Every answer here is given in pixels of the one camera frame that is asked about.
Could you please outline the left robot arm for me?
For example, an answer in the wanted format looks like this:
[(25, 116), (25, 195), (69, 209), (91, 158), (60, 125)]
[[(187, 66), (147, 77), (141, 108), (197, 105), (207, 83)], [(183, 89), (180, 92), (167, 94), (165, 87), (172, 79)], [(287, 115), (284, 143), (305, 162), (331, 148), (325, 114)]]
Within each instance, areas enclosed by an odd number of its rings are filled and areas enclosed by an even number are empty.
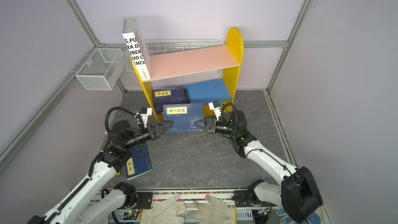
[[(128, 121), (119, 121), (112, 128), (109, 116), (114, 111), (123, 111), (139, 122), (133, 128)], [(88, 174), (82, 181), (44, 216), (33, 216), (30, 224), (98, 223), (116, 209), (124, 206), (141, 207), (136, 188), (128, 183), (117, 184), (104, 198), (86, 209), (92, 198), (109, 182), (131, 158), (130, 150), (148, 141), (160, 138), (172, 125), (171, 121), (146, 123), (146, 117), (123, 107), (112, 107), (105, 115), (104, 125), (108, 140), (90, 163)]]

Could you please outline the blue booklet yellow label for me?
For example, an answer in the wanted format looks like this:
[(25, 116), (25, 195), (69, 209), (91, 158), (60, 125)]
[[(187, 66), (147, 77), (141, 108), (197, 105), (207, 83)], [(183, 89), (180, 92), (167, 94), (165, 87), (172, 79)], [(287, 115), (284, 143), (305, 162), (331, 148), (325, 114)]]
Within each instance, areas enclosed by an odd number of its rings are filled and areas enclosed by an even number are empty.
[(203, 103), (163, 105), (163, 121), (173, 123), (166, 133), (201, 132), (194, 123), (203, 119)]
[(130, 149), (130, 152), (131, 157), (125, 165), (125, 176), (127, 180), (132, 180), (152, 171), (152, 164), (147, 144), (135, 146)]
[(154, 104), (155, 113), (157, 115), (162, 115), (163, 114), (163, 105), (165, 104), (165, 101), (160, 100), (160, 99), (154, 99), (153, 104)]

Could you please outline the white book black lettering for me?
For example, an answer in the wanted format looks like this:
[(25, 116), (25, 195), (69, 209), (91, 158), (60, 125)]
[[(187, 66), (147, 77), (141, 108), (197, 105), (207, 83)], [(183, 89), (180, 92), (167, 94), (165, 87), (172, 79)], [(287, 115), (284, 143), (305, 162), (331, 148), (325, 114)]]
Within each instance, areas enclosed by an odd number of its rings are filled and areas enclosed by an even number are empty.
[(151, 59), (137, 17), (124, 20), (122, 35), (136, 73), (143, 82), (150, 81)]

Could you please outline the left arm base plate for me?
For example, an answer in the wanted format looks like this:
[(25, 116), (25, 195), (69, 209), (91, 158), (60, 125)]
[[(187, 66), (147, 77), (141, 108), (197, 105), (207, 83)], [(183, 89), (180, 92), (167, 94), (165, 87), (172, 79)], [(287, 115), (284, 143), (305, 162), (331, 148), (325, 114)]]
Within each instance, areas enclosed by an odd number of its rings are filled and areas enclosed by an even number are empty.
[(126, 195), (125, 209), (150, 209), (153, 192), (134, 192)]

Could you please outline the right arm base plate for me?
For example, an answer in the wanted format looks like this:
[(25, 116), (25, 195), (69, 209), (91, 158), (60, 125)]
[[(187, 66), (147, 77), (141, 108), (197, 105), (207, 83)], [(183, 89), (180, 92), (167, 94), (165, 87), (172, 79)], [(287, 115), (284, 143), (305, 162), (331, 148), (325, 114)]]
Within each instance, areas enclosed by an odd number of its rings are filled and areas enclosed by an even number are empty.
[(232, 200), (236, 207), (275, 207), (269, 202), (262, 202), (255, 195), (253, 190), (236, 190), (233, 192)]

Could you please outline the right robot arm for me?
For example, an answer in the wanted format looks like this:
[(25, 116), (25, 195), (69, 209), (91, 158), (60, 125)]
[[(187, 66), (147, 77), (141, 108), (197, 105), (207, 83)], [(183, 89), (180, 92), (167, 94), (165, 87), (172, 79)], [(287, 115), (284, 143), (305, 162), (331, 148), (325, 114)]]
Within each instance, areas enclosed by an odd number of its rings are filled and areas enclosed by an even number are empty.
[(211, 102), (209, 108), (215, 116), (196, 121), (199, 129), (209, 134), (220, 134), (229, 139), (236, 153), (258, 164), (276, 182), (270, 185), (259, 179), (239, 191), (233, 197), (236, 206), (244, 204), (281, 206), (296, 223), (309, 223), (310, 216), (322, 204), (323, 199), (311, 171), (306, 167), (297, 168), (266, 149), (247, 129), (245, 114), (236, 106), (227, 103), (220, 106)]

